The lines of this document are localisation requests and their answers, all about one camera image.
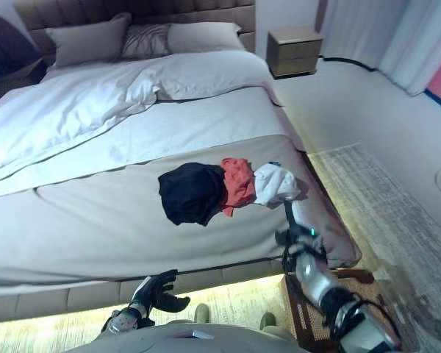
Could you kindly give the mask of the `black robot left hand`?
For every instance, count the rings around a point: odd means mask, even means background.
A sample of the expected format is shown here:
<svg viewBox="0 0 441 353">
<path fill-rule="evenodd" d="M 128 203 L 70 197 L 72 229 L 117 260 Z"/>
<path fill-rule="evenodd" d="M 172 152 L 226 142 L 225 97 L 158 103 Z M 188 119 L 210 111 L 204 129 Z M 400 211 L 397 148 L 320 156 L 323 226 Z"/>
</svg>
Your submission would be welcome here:
<svg viewBox="0 0 441 353">
<path fill-rule="evenodd" d="M 134 292 L 129 307 L 138 309 L 144 317 L 149 317 L 153 308 L 167 313 L 179 313 L 186 309 L 190 298 L 171 293 L 177 274 L 178 271 L 172 269 L 146 277 Z"/>
</svg>

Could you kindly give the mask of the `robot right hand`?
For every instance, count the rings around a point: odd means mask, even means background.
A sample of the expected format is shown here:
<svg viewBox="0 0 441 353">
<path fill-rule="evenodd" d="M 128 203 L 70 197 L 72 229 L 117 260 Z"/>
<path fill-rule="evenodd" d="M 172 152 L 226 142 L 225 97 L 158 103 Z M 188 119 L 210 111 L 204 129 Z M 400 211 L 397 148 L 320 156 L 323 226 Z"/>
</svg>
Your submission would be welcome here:
<svg viewBox="0 0 441 353">
<path fill-rule="evenodd" d="M 276 243 L 288 249 L 292 246 L 300 246 L 301 251 L 327 263 L 325 246 L 319 238 L 319 233 L 314 228 L 295 221 L 292 202 L 285 201 L 284 210 L 289 228 L 275 232 Z"/>
</svg>

